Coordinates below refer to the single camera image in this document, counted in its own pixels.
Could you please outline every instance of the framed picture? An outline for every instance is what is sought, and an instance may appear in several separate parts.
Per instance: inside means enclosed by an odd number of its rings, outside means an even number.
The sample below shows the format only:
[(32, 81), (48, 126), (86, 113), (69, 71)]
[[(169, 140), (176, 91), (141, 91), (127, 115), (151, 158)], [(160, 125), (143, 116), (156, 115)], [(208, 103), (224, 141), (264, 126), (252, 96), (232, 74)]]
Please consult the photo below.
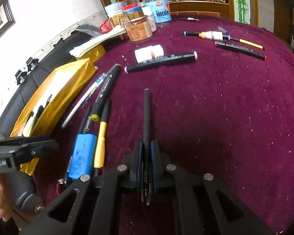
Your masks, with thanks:
[(13, 25), (14, 19), (10, 11), (8, 0), (0, 6), (0, 37)]

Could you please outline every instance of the silver pen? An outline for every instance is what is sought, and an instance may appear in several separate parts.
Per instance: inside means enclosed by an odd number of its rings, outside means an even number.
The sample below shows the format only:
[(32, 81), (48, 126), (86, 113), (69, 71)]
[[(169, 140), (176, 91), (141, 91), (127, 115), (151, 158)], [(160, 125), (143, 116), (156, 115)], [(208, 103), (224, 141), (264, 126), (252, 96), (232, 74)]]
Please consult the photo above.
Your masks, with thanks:
[(85, 99), (90, 95), (91, 92), (94, 93), (99, 88), (99, 86), (104, 82), (106, 77), (107, 77), (107, 74), (103, 73), (98, 79), (96, 79), (96, 81), (91, 85), (91, 87), (86, 91), (86, 93), (82, 96), (82, 98), (78, 101), (78, 103), (74, 106), (74, 108), (68, 114), (67, 118), (64, 120), (64, 122), (61, 125), (62, 129), (64, 129), (67, 126), (72, 116), (75, 114), (78, 108), (82, 105)]

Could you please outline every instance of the gold wrapping paper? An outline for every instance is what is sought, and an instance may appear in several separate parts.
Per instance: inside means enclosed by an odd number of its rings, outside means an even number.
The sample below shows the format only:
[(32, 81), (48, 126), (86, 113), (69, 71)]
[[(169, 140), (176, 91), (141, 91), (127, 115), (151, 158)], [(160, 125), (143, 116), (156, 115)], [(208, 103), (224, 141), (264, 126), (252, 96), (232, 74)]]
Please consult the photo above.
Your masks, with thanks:
[[(48, 88), (57, 84), (57, 78), (60, 78), (59, 84), (63, 84), (63, 86), (59, 85), (61, 88), (60, 91), (53, 97), (52, 101), (41, 114), (32, 130), (31, 136), (51, 134), (53, 128), (72, 100), (94, 73), (95, 67), (90, 62), (89, 58), (71, 62), (56, 68), (40, 85), (22, 110), (12, 130), (11, 137), (21, 135), (30, 112), (36, 107), (38, 101), (40, 101)], [(21, 171), (32, 176), (38, 160), (39, 158), (33, 158), (31, 162), (22, 164)]]

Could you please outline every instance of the cable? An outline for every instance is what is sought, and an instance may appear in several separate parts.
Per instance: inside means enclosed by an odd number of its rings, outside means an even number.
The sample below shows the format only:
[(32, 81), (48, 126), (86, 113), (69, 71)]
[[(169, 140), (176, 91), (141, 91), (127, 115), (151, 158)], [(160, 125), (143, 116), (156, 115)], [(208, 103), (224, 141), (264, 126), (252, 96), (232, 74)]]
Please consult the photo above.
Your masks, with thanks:
[(18, 212), (16, 212), (14, 209), (12, 210), (15, 214), (17, 214), (24, 222), (29, 223), (24, 217), (22, 217)]

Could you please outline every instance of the table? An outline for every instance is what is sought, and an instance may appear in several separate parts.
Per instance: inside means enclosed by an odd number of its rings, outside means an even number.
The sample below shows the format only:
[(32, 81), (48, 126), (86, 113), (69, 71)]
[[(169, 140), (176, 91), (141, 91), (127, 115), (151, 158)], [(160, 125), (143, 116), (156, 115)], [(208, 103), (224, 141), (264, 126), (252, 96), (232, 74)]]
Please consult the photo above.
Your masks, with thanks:
[[(166, 55), (198, 53), (193, 63), (121, 73), (111, 95), (105, 169), (120, 164), (133, 150), (134, 140), (142, 138), (143, 91), (149, 88), (152, 138), (161, 150), (189, 172), (212, 173), (273, 230), (286, 230), (294, 219), (294, 55), (265, 29), (204, 15), (198, 16), (200, 22), (188, 22), (184, 15), (172, 18), (170, 26), (159, 27), (146, 42), (115, 41), (95, 63), (100, 70), (78, 96), (115, 63), (134, 64), (135, 49), (161, 44)], [(183, 36), (184, 31), (218, 26), (233, 37), (263, 45), (266, 50), (257, 51), (267, 56), (266, 61)], [(40, 161), (35, 171), (38, 193), (47, 203), (56, 197), (56, 182), (63, 176), (87, 108), (62, 130), (60, 125), (77, 100), (53, 132), (60, 151), (49, 161)], [(91, 132), (97, 130), (95, 125)], [(161, 204), (146, 210), (140, 209), (138, 199), (124, 198), (120, 234), (167, 234), (174, 229), (168, 223), (169, 200), (156, 201)]]

